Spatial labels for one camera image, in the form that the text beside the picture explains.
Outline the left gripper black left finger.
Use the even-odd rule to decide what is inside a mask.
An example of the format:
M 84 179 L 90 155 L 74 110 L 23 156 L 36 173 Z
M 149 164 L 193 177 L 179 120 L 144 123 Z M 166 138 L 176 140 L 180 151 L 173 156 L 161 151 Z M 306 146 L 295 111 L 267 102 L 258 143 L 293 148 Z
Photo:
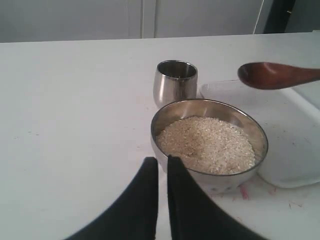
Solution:
M 154 240 L 159 207 L 158 161 L 143 160 L 118 199 L 69 240 Z

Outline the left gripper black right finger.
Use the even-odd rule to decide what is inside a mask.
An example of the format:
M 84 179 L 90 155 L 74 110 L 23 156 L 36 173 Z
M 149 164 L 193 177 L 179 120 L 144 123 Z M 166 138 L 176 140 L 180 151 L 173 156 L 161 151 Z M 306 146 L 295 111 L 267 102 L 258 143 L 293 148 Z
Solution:
M 179 157 L 167 162 L 167 197 L 173 240 L 259 240 L 203 192 Z

